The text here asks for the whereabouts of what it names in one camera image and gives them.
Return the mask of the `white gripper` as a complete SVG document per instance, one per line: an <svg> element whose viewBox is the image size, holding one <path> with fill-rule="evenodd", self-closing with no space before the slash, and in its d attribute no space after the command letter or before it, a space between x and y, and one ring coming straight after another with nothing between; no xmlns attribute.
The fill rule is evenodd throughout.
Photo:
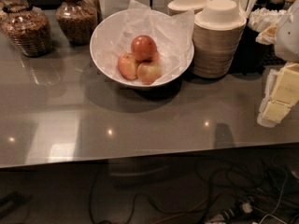
<svg viewBox="0 0 299 224"><path fill-rule="evenodd" d="M257 122L267 128L280 124L299 102L299 0L280 18L276 29L275 54L286 62L271 69L266 80Z"/></svg>

